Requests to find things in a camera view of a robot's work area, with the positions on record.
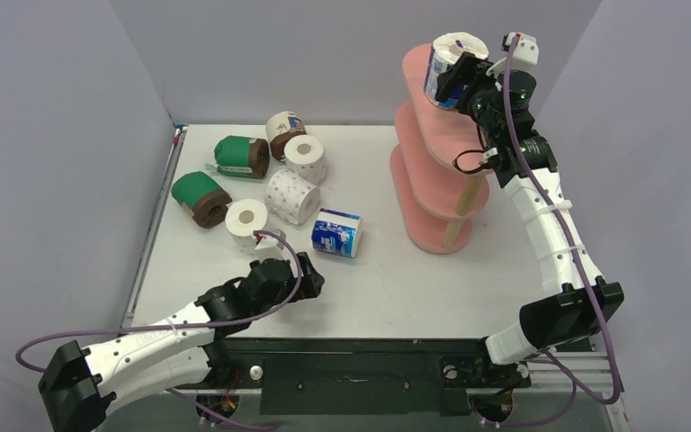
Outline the blue paper roll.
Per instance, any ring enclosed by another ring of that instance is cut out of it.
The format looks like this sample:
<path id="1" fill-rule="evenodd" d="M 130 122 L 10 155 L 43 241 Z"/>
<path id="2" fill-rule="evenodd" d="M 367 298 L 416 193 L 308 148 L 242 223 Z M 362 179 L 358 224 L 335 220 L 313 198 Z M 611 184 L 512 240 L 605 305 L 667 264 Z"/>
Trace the blue paper roll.
<path id="1" fill-rule="evenodd" d="M 487 59 L 489 49 L 485 42 L 468 32 L 450 32 L 437 37 L 431 43 L 428 65 L 424 81 L 424 91 L 428 100 L 436 107 L 451 110 L 462 96 L 466 85 L 458 85 L 445 102 L 438 102 L 435 96 L 438 91 L 437 79 L 451 70 L 464 52 L 474 54 L 478 59 Z"/>

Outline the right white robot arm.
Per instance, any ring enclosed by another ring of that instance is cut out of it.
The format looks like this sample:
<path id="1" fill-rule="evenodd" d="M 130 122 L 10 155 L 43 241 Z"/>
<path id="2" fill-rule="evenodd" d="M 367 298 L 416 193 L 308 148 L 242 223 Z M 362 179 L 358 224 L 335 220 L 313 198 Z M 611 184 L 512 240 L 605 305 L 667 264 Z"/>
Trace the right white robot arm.
<path id="1" fill-rule="evenodd" d="M 490 74 L 491 65 L 464 52 L 453 66 L 430 61 L 426 74 L 430 98 L 454 99 L 453 109 L 474 121 L 480 169 L 495 174 L 518 210 L 542 277 L 543 298 L 522 306 L 517 322 L 486 337 L 486 351 L 472 358 L 473 376 L 484 384 L 496 383 L 509 364 L 599 333 L 624 300 L 581 242 L 550 143 L 534 127 L 535 78 L 514 68 Z"/>

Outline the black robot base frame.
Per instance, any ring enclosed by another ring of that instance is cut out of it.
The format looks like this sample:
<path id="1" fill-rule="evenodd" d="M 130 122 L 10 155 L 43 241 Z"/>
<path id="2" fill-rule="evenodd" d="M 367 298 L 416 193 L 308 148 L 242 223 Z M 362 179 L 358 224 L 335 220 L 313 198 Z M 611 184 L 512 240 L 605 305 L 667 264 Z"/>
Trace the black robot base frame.
<path id="1" fill-rule="evenodd" d="M 203 401 L 260 399 L 263 415 L 466 416 L 505 409 L 531 386 L 524 364 L 497 366 L 478 339 L 249 338 L 210 349 L 210 371 L 183 385 Z"/>

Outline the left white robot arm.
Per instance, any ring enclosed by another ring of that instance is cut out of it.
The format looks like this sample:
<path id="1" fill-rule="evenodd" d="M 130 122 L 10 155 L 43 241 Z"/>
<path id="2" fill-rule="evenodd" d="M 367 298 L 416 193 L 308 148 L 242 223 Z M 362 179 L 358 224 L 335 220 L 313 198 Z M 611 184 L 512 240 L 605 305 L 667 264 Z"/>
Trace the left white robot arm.
<path id="1" fill-rule="evenodd" d="M 93 431 L 115 410 L 150 394 L 185 384 L 226 384 L 233 364 L 220 345 L 223 338 L 283 301 L 320 295 L 324 276 L 306 253 L 297 258 L 300 276 L 288 260 L 256 260 L 247 276 L 210 288 L 150 331 L 60 346 L 38 384 L 52 428 Z"/>

